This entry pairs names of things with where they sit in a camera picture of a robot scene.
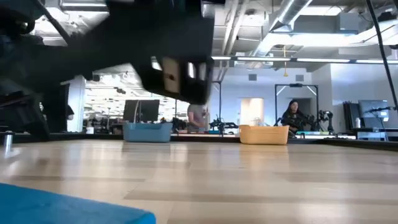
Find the computer monitor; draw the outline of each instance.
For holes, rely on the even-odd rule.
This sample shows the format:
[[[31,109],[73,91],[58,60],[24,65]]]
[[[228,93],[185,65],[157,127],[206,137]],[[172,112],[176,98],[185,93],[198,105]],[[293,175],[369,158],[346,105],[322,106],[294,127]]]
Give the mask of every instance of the computer monitor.
[[[123,120],[134,122],[134,114],[136,114],[136,122],[157,121],[159,117],[159,105],[160,100],[126,100]]]
[[[387,100],[359,100],[361,118],[388,118],[388,110],[371,112],[373,109],[388,107]]]

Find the blue foam mat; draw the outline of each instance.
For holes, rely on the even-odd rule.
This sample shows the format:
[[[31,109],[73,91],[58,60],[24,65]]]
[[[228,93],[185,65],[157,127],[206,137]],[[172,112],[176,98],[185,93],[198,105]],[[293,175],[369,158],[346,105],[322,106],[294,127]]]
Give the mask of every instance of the blue foam mat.
[[[156,221],[154,214],[141,209],[0,184],[0,223],[153,224]]]

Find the orange bin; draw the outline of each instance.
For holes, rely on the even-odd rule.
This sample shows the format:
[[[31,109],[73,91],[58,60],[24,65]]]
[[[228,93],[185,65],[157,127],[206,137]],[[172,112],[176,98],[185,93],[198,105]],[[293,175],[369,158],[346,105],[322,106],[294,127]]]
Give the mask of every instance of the orange bin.
[[[288,126],[257,127],[239,126],[239,136],[243,144],[286,145],[289,135]]]

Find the wooden floor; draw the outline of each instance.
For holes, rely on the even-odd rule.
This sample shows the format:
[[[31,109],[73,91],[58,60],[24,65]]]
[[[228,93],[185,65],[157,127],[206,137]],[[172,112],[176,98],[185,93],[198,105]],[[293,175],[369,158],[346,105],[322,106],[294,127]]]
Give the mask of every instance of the wooden floor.
[[[1,182],[143,208],[158,223],[396,224],[398,153],[333,146],[21,144]]]

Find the blue plastic tub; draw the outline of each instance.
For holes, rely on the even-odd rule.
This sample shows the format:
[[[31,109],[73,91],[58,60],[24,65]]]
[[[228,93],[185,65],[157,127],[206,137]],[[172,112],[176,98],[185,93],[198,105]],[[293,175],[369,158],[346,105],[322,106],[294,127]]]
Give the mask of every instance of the blue plastic tub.
[[[169,142],[172,123],[128,123],[123,126],[123,138],[128,142]]]

